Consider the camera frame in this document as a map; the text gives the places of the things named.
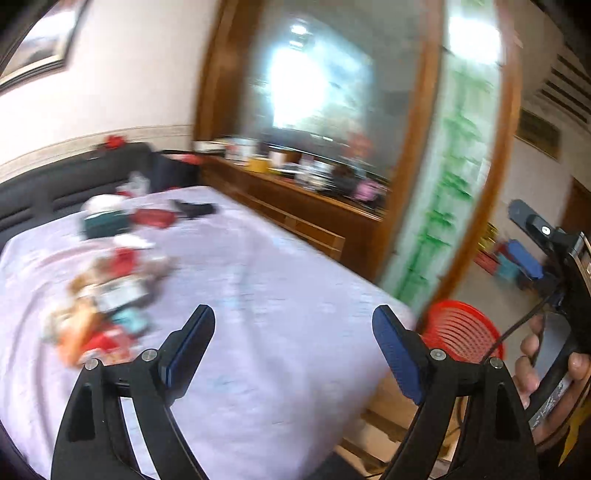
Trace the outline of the person's right hand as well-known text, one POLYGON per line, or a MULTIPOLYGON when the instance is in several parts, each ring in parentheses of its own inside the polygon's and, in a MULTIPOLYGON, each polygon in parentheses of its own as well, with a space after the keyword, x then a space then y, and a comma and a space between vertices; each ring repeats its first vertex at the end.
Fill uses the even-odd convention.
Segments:
MULTIPOLYGON (((532 317, 528 324, 532 333, 521 343, 523 355, 515 363, 513 377, 524 407, 529 405, 530 396, 540 385, 532 360, 538 352, 544 331, 543 316, 539 314, 532 317)), ((568 360, 568 369, 571 377, 569 389, 546 418, 532 431, 539 452, 556 445, 567 433, 567 417, 575 410, 579 398, 584 397, 587 389, 586 384, 590 378, 590 357, 586 354, 572 353, 568 360)))

